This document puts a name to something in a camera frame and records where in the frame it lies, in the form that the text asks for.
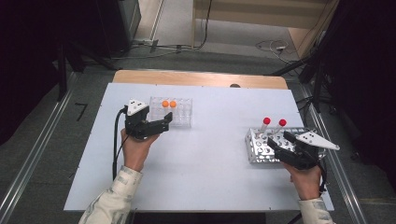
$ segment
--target aluminum rail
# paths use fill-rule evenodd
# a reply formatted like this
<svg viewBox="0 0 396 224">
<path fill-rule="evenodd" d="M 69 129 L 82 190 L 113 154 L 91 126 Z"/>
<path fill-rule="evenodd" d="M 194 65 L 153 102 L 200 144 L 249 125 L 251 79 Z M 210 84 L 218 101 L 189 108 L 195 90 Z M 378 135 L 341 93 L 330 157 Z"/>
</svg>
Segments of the aluminum rail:
<svg viewBox="0 0 396 224">
<path fill-rule="evenodd" d="M 306 87 L 301 84 L 302 92 L 304 97 L 309 97 L 311 96 L 311 91 Z M 315 108 L 313 106 L 309 106 L 309 110 L 311 113 L 311 116 L 315 122 L 315 125 L 318 127 L 320 132 L 323 134 L 323 137 L 328 139 L 329 141 L 332 141 L 330 138 L 330 135 L 326 129 L 326 126 L 324 125 L 323 118 L 321 114 L 318 114 L 315 111 Z M 344 201 L 346 203 L 346 207 L 349 211 L 349 214 L 352 218 L 353 223 L 355 224 L 367 224 L 368 221 L 361 209 L 361 204 L 359 203 L 359 200 L 355 194 L 355 191 L 352 188 L 352 185 L 347 178 L 347 174 L 344 171 L 344 166 L 341 164 L 337 152 L 335 150 L 328 150 L 328 159 L 330 162 L 330 165 L 332 166 L 332 171 L 334 173 L 335 179 L 337 180 L 338 186 L 341 190 L 341 193 L 344 197 Z"/>
<path fill-rule="evenodd" d="M 23 166 L 21 167 L 17 176 L 12 181 L 11 185 L 8 187 L 5 194 L 6 196 L 3 198 L 0 206 L 1 224 L 8 223 L 8 220 L 11 217 L 11 214 L 14 211 L 18 200 L 22 196 L 23 191 L 26 188 L 30 177 L 33 174 L 33 171 L 35 170 L 35 167 L 37 166 L 48 141 L 50 140 L 50 137 L 52 136 L 52 133 L 55 130 L 55 127 L 58 124 L 58 121 L 67 106 L 67 103 L 69 102 L 69 99 L 75 89 L 75 84 L 77 82 L 78 75 L 73 72 L 68 79 L 69 90 L 65 94 L 62 101 L 56 103 L 49 116 L 49 119 L 46 122 L 46 125 L 44 126 L 37 140 L 35 141 L 35 144 L 30 151 L 28 157 L 26 158 L 25 162 L 23 163 Z"/>
</svg>

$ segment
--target black cable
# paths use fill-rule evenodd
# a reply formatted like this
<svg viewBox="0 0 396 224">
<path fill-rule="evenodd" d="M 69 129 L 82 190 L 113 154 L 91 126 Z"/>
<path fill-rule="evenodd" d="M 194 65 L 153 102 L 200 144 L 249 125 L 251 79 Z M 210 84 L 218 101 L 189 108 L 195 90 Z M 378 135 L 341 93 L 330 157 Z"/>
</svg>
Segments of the black cable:
<svg viewBox="0 0 396 224">
<path fill-rule="evenodd" d="M 296 101 L 296 104 L 299 104 L 300 102 L 302 102 L 302 101 L 304 101 L 304 100 L 310 100 L 310 99 L 312 99 L 312 98 L 313 98 L 313 96 L 308 96 L 308 97 L 306 97 L 306 98 L 304 98 L 304 99 L 301 99 L 301 100 Z"/>
<path fill-rule="evenodd" d="M 119 119 L 121 114 L 125 114 L 128 111 L 128 106 L 126 105 L 123 109 L 119 111 L 116 116 L 116 122 L 114 124 L 114 147 L 113 147 L 113 180 L 117 176 L 117 136 L 119 131 Z"/>
<path fill-rule="evenodd" d="M 163 48 L 163 49 L 188 49 L 188 50 L 198 50 L 201 49 L 204 44 L 206 43 L 207 40 L 207 25 L 209 24 L 209 15 L 210 15 L 210 10 L 212 8 L 212 1 L 210 0 L 209 2 L 209 8 L 207 9 L 207 14 L 206 14 L 206 22 L 205 22 L 205 37 L 204 37 L 204 41 L 201 43 L 201 45 L 199 47 L 194 47 L 193 49 L 191 48 L 190 45 L 157 45 L 157 46 L 151 46 L 151 45 L 146 45 L 146 44 L 138 44 L 138 45 L 143 45 L 146 47 L 151 47 L 151 48 Z"/>
<path fill-rule="evenodd" d="M 122 140 L 121 146 L 119 147 L 119 151 L 117 152 L 117 157 L 116 157 L 116 161 L 119 159 L 119 155 L 122 149 L 122 146 L 124 145 L 125 141 L 129 138 L 129 134 L 126 135 L 126 138 L 124 140 Z"/>
<path fill-rule="evenodd" d="M 306 107 L 304 109 L 304 113 L 303 113 L 303 121 L 304 121 L 304 126 L 308 127 L 308 123 L 306 122 L 306 115 L 308 114 L 308 110 L 309 110 L 309 106 L 311 106 L 312 104 L 312 100 L 310 100 L 307 104 Z"/>
<path fill-rule="evenodd" d="M 322 162 L 323 162 L 323 169 L 325 170 L 325 171 L 327 171 L 327 164 L 326 164 L 326 160 L 325 160 L 325 158 L 323 158 L 323 160 L 321 160 Z"/>
<path fill-rule="evenodd" d="M 120 51 L 118 51 L 118 53 L 122 53 L 121 56 L 119 56 L 117 58 L 110 56 L 110 59 L 104 59 L 104 60 L 107 61 L 108 63 L 114 64 L 114 63 L 118 62 L 122 57 L 124 57 L 124 55 L 129 50 L 138 49 L 138 48 L 140 48 L 140 46 L 132 47 L 132 48 L 129 48 L 129 49 L 126 49 L 126 50 L 120 50 Z M 87 60 L 87 61 L 84 61 L 84 63 L 87 64 L 87 65 L 100 65 L 98 62 L 96 62 L 94 60 Z"/>
<path fill-rule="evenodd" d="M 296 69 L 293 69 L 293 71 L 296 73 L 297 76 L 300 75 L 300 74 L 296 71 Z"/>
<path fill-rule="evenodd" d="M 297 216 L 295 216 L 290 222 L 288 222 L 288 224 L 293 224 L 296 221 L 300 220 L 300 218 L 303 217 L 303 214 L 299 213 Z"/>
<path fill-rule="evenodd" d="M 314 161 L 315 164 L 319 167 L 319 169 L 321 171 L 322 183 L 320 184 L 320 187 L 319 187 L 319 196 L 320 196 L 325 190 L 324 186 L 327 181 L 327 171 L 320 164 L 320 161 L 315 160 L 315 158 L 311 154 L 309 154 L 307 151 L 304 151 L 303 153 L 305 154 L 305 156 L 307 156 L 309 159 L 311 159 L 311 161 Z"/>
<path fill-rule="evenodd" d="M 312 98 L 308 99 L 302 107 L 298 108 L 298 110 L 300 111 L 302 109 L 305 109 L 307 106 L 310 106 L 311 104 L 312 104 Z"/>
<path fill-rule="evenodd" d="M 308 33 L 306 33 L 306 35 L 305 35 L 304 38 L 303 38 L 303 41 L 302 41 L 302 42 L 300 43 L 300 45 L 298 46 L 297 50 L 299 50 L 300 47 L 301 47 L 301 45 L 305 42 L 306 37 L 309 35 L 309 33 L 311 33 L 311 32 L 314 30 L 314 28 L 317 27 L 317 25 L 318 25 L 318 23 L 319 23 L 319 21 L 320 21 L 321 16 L 323 15 L 323 13 L 324 13 L 324 11 L 325 11 L 327 5 L 329 5 L 329 1 L 330 1 L 330 0 L 327 0 L 326 5 L 324 6 L 324 8 L 322 9 L 322 11 L 321 11 L 321 13 L 320 13 L 320 16 L 319 16 L 319 18 L 318 18 L 318 20 L 317 20 L 317 23 L 315 23 L 315 25 L 308 31 Z M 327 14 L 327 17 L 326 17 L 325 21 L 326 21 L 327 19 L 329 19 L 330 14 L 332 14 L 332 10 L 334 9 L 334 6 L 333 6 L 332 9 L 330 10 L 329 14 Z"/>
</svg>

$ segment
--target white table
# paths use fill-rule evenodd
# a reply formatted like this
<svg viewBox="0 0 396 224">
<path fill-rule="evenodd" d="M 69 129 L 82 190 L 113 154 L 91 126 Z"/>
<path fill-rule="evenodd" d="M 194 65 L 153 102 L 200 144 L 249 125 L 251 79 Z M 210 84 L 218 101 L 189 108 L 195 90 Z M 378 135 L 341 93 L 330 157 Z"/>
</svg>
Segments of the white table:
<svg viewBox="0 0 396 224">
<path fill-rule="evenodd" d="M 82 211 L 112 182 L 114 120 L 129 98 L 192 98 L 192 128 L 172 128 L 152 145 L 133 209 L 146 212 L 298 210 L 280 165 L 250 164 L 244 137 L 263 117 L 302 127 L 288 90 L 111 83 L 98 111 L 64 210 Z M 120 118 L 119 127 L 123 127 Z M 329 194 L 324 201 L 333 210 Z"/>
</svg>

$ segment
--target hand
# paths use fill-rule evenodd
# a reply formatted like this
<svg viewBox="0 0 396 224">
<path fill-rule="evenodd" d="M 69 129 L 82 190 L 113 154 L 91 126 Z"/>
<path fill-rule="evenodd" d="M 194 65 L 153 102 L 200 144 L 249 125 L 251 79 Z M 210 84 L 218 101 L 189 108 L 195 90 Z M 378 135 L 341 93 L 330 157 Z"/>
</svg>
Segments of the hand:
<svg viewBox="0 0 396 224">
<path fill-rule="evenodd" d="M 316 199 L 320 196 L 319 182 L 321 171 L 318 166 L 309 170 L 298 170 L 284 162 L 282 164 L 289 171 L 290 182 L 293 182 L 301 200 Z"/>
<path fill-rule="evenodd" d="M 124 141 L 127 136 L 125 129 L 122 129 L 121 141 Z M 132 136 L 129 136 L 122 145 L 124 166 L 137 172 L 142 171 L 144 162 L 149 154 L 149 148 L 159 136 L 159 134 L 156 134 L 146 138 L 145 140 L 137 140 Z"/>
</svg>

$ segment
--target cable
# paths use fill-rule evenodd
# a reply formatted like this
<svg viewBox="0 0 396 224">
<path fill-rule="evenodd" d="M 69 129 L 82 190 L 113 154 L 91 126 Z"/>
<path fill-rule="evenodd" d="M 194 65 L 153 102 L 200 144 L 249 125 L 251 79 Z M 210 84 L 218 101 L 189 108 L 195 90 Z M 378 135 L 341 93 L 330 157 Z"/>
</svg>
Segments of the cable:
<svg viewBox="0 0 396 224">
<path fill-rule="evenodd" d="M 290 222 L 288 222 L 288 224 L 293 224 L 296 221 L 300 220 L 300 218 L 303 217 L 303 214 L 299 213 L 296 217 L 294 217 Z"/>
<path fill-rule="evenodd" d="M 312 101 L 308 101 L 304 107 L 304 112 L 303 112 L 303 123 L 305 127 L 308 127 L 308 123 L 306 122 L 306 115 L 308 114 L 309 111 L 309 106 L 312 105 Z"/>
<path fill-rule="evenodd" d="M 116 161 L 119 159 L 119 155 L 122 149 L 123 144 L 125 143 L 125 141 L 129 138 L 129 134 L 126 135 L 126 138 L 124 140 L 122 140 L 121 146 L 119 147 L 119 151 L 117 152 L 117 157 L 116 157 Z"/>
<path fill-rule="evenodd" d="M 293 71 L 295 72 L 295 74 L 296 74 L 297 76 L 299 76 L 300 74 L 296 71 L 296 69 L 297 69 L 297 68 L 293 69 Z"/>
<path fill-rule="evenodd" d="M 269 49 L 262 49 L 261 43 L 265 43 L 265 42 L 270 42 L 270 44 L 269 44 Z M 275 51 L 273 50 L 273 48 L 272 48 L 272 45 L 273 45 L 274 43 L 276 43 L 276 42 L 282 42 L 282 43 L 284 43 L 284 45 L 281 46 L 281 47 L 283 47 L 283 49 L 279 50 L 279 51 L 278 51 L 278 54 L 276 54 L 276 52 L 275 52 Z M 259 50 L 262 50 L 262 51 L 271 51 L 280 61 L 284 62 L 284 63 L 285 63 L 285 66 L 286 66 L 286 65 L 291 64 L 291 63 L 293 63 L 293 62 L 297 62 L 297 61 L 287 61 L 287 60 L 285 60 L 285 59 L 283 59 L 283 58 L 281 58 L 281 57 L 279 56 L 282 52 L 286 51 L 286 48 L 288 47 L 288 45 L 289 45 L 289 42 L 288 42 L 288 41 L 282 40 L 282 39 L 278 39 L 278 40 L 263 40 L 263 41 L 261 41 L 261 42 L 255 44 L 255 47 L 256 47 L 256 49 L 259 49 Z M 295 69 L 293 69 L 293 71 L 296 73 L 297 76 L 300 75 Z"/>
<path fill-rule="evenodd" d="M 119 119 L 120 119 L 120 115 L 121 114 L 125 114 L 127 111 L 128 111 L 128 106 L 125 105 L 124 108 L 121 109 L 119 111 L 119 113 L 117 114 L 116 121 L 115 121 L 115 124 L 114 124 L 114 146 L 113 146 L 113 168 L 112 168 L 112 170 L 113 170 L 113 180 L 117 176 L 117 157 L 118 157 L 118 154 L 117 154 L 117 141 L 118 141 L 117 140 L 117 135 L 118 135 L 118 131 L 119 131 Z"/>
<path fill-rule="evenodd" d="M 309 154 L 307 151 L 303 151 L 303 153 L 305 154 L 305 156 L 307 156 L 309 159 L 311 159 L 311 161 L 314 161 L 315 164 L 319 167 L 319 169 L 321 171 L 322 183 L 320 184 L 320 187 L 319 187 L 319 196 L 320 196 L 325 191 L 324 186 L 327 181 L 327 171 L 320 164 L 320 161 L 317 161 L 311 154 Z"/>
<path fill-rule="evenodd" d="M 301 100 L 296 101 L 296 104 L 299 104 L 300 102 L 302 102 L 302 101 L 304 101 L 304 100 L 309 100 L 309 99 L 312 99 L 312 98 L 313 98 L 313 96 L 306 97 L 306 98 L 304 98 L 304 99 L 301 99 Z"/>
<path fill-rule="evenodd" d="M 147 58 L 158 58 L 158 57 L 162 57 L 163 55 L 168 55 L 168 54 L 174 54 L 174 53 L 178 53 L 178 52 L 182 52 L 182 51 L 191 51 L 191 50 L 180 50 L 180 51 L 172 51 L 172 52 L 167 52 L 164 54 L 158 54 L 158 55 L 151 55 L 151 56 L 142 56 L 142 57 L 123 57 L 123 58 L 114 58 L 114 59 L 147 59 Z"/>
<path fill-rule="evenodd" d="M 323 13 L 324 13 L 324 11 L 325 11 L 327 5 L 329 5 L 329 1 L 330 1 L 330 0 L 327 0 L 326 5 L 324 6 L 324 8 L 322 9 L 322 11 L 321 11 L 321 13 L 320 13 L 320 16 L 319 16 L 319 18 L 318 18 L 318 20 L 317 20 L 317 23 L 308 31 L 308 33 L 306 33 L 306 35 L 305 35 L 303 41 L 300 43 L 300 45 L 299 45 L 299 47 L 297 48 L 297 50 L 299 50 L 300 47 L 301 47 L 301 45 L 305 42 L 306 38 L 308 37 L 308 34 L 311 33 L 311 32 L 314 30 L 314 28 L 318 25 L 318 23 L 319 23 L 319 21 L 320 21 L 320 18 L 321 18 L 321 16 L 323 15 Z M 336 6 L 336 4 L 334 4 L 334 5 L 332 6 L 332 8 L 331 8 L 330 11 L 329 11 L 329 14 L 327 14 L 326 19 L 325 19 L 324 21 L 326 21 L 327 19 L 329 19 L 329 17 L 330 17 L 330 15 L 332 14 L 332 12 L 333 12 L 335 6 Z M 319 30 L 321 30 L 321 28 L 322 28 L 323 26 L 324 26 L 324 22 L 321 24 Z"/>
<path fill-rule="evenodd" d="M 142 47 L 141 45 L 139 45 L 139 46 L 134 46 L 134 47 L 131 47 L 130 49 L 127 49 L 127 50 L 121 50 L 121 51 L 119 51 L 119 53 L 122 53 L 122 55 L 124 55 L 126 52 L 128 52 L 129 50 L 131 50 L 131 49 L 138 49 L 138 48 L 140 48 L 140 47 Z M 123 58 L 114 58 L 114 57 L 110 57 L 110 59 L 108 59 L 108 60 L 106 60 L 106 59 L 104 59 L 105 61 L 107 61 L 108 63 L 111 63 L 111 64 L 114 64 L 114 63 L 116 63 L 119 59 L 123 59 Z M 89 60 L 84 60 L 83 61 L 86 65 L 98 65 L 99 63 L 97 62 L 97 61 L 95 61 L 94 59 L 89 59 Z"/>
<path fill-rule="evenodd" d="M 204 0 L 201 0 L 201 8 L 204 8 Z M 203 14 L 204 14 L 204 11 L 203 10 L 200 10 L 200 11 L 201 11 L 201 18 L 202 18 Z M 200 24 L 200 27 L 201 27 L 201 33 L 200 33 L 201 44 L 203 42 L 202 34 L 204 33 L 204 27 L 202 26 L 203 22 L 204 22 L 204 19 L 201 19 L 201 22 L 200 22 L 201 23 Z"/>
<path fill-rule="evenodd" d="M 198 50 L 198 49 L 201 49 L 201 48 L 204 46 L 204 44 L 206 43 L 206 40 L 207 40 L 207 26 L 208 26 L 208 24 L 209 24 L 209 16 L 210 16 L 210 10 L 211 10 L 211 8 L 212 8 L 212 2 L 213 2 L 213 0 L 210 0 L 210 2 L 209 2 L 209 8 L 207 9 L 207 14 L 206 14 L 206 19 L 205 19 L 205 20 L 206 20 L 206 22 L 205 22 L 205 38 L 204 38 L 204 40 L 201 42 L 201 45 L 200 45 L 199 47 L 191 49 L 191 46 L 190 46 L 190 45 L 157 45 L 157 46 L 150 46 L 150 45 L 146 45 L 146 44 L 141 44 L 141 45 L 147 46 L 147 47 L 151 47 L 151 48 L 185 49 L 185 51 L 191 51 L 191 50 Z"/>
</svg>

